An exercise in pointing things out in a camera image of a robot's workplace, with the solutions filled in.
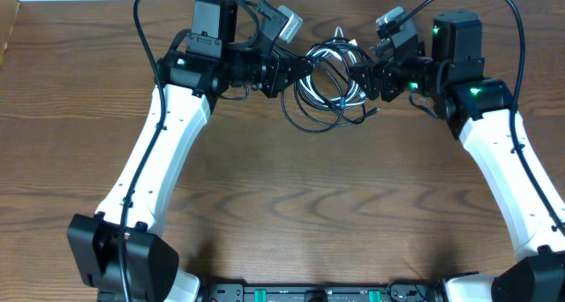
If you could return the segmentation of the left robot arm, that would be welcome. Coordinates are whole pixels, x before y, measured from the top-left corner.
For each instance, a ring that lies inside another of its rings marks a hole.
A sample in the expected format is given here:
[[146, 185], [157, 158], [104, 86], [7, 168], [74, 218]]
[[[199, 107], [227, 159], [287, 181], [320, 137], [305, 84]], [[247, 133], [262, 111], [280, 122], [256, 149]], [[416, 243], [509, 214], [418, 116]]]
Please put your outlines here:
[[312, 72], [285, 50], [302, 19], [266, 1], [194, 0], [192, 26], [152, 58], [147, 120], [124, 169], [93, 215], [67, 239], [83, 283], [103, 301], [193, 301], [200, 280], [179, 266], [162, 234], [185, 160], [231, 87], [275, 98]]

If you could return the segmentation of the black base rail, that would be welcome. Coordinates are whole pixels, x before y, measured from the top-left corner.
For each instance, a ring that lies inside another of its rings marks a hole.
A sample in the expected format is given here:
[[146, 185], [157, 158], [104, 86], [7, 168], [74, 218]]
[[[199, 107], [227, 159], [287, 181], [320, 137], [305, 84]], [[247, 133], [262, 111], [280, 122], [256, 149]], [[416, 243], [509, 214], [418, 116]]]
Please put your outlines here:
[[241, 283], [202, 285], [194, 302], [443, 302], [442, 290], [409, 281], [376, 286], [260, 286]]

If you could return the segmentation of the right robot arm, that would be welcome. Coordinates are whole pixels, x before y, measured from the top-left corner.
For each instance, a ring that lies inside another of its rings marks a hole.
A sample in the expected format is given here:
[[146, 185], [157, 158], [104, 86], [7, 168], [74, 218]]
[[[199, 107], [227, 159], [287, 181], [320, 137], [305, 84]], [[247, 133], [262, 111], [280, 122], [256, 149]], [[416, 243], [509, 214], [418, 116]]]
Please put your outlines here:
[[433, 20], [425, 52], [409, 14], [395, 8], [376, 21], [375, 57], [352, 67], [366, 97], [385, 102], [399, 94], [433, 101], [431, 116], [479, 166], [502, 213], [516, 263], [499, 276], [468, 273], [430, 287], [427, 301], [561, 301], [564, 298], [564, 203], [513, 111], [501, 79], [484, 74], [482, 25], [477, 14], [444, 12]]

